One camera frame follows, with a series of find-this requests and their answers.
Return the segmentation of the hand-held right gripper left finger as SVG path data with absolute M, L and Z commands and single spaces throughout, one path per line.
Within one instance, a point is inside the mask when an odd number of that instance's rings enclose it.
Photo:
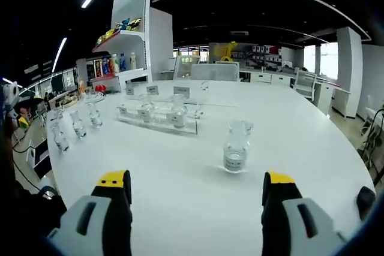
M 59 255 L 131 255 L 131 177 L 108 172 L 78 199 L 47 239 Z

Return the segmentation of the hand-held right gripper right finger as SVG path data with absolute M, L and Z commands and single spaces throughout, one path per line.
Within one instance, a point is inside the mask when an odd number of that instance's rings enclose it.
M 304 198 L 288 175 L 265 173 L 262 206 L 262 255 L 334 255 L 346 242 L 332 218 Z

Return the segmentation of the person's left hand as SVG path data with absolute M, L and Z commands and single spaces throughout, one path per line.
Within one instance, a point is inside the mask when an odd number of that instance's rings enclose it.
M 6 149 L 12 149 L 12 135 L 15 130 L 13 121 L 8 116 L 1 123 L 1 145 Z

